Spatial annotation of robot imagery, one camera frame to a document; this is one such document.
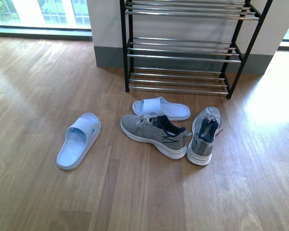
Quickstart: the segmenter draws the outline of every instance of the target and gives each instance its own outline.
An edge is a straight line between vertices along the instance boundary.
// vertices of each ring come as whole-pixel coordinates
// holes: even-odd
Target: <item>shoe rack shelf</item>
[[[250,2],[197,0],[120,0],[125,91],[130,89],[181,91],[224,95],[231,98],[242,74],[251,49],[263,25],[273,0],[268,0],[260,13]],[[202,41],[191,39],[144,38],[133,35],[133,16],[167,16],[181,18],[236,20],[231,41]],[[256,21],[246,52],[243,54],[236,40],[243,21]],[[151,62],[179,61],[220,63],[220,71],[184,70],[134,66],[135,60]],[[226,76],[229,64],[239,65],[232,84]]]

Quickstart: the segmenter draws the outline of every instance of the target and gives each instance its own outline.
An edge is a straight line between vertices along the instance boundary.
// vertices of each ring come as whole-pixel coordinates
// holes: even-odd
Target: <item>sneaker upper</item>
[[[209,156],[220,126],[221,116],[216,107],[207,107],[203,110],[193,123],[192,151],[200,156]]]
[[[160,142],[173,150],[186,146],[186,128],[176,127],[166,115],[125,115],[121,125],[134,136]]]

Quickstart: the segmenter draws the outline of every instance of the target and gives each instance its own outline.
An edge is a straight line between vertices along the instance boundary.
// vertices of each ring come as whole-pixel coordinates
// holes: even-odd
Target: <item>gray baseboard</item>
[[[123,67],[122,48],[94,47],[96,64],[100,67]],[[213,58],[210,56],[199,56],[199,58]],[[244,67],[245,74],[263,75],[270,64],[272,55],[251,54]],[[134,59],[135,67],[170,68],[182,70],[220,71],[223,63],[195,62],[182,60],[155,59]],[[238,64],[229,64],[227,72],[235,73],[239,68]]]

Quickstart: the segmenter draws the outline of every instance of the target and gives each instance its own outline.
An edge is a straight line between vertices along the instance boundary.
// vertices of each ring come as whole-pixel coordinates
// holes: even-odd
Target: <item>slipper strap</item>
[[[140,113],[143,115],[150,115],[153,113],[158,116],[164,115],[164,112],[162,111],[162,108],[161,108],[161,98],[162,97],[142,100],[141,102],[142,110],[140,107]]]
[[[78,118],[75,123],[68,128],[66,136],[68,134],[68,131],[73,128],[81,130],[86,135],[87,141],[89,141],[91,139],[91,136],[95,132],[96,124],[88,119]]]

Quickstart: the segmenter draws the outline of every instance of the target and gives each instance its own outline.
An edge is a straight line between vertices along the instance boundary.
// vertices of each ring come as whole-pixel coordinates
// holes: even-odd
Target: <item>white wall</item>
[[[93,42],[98,47],[122,47],[119,0],[87,0],[91,19]],[[262,11],[266,0],[252,0]],[[135,36],[230,40],[235,21],[195,20],[191,18],[134,17]],[[245,52],[255,22],[244,22],[238,44]],[[289,28],[289,0],[274,0],[252,54],[274,55]]]

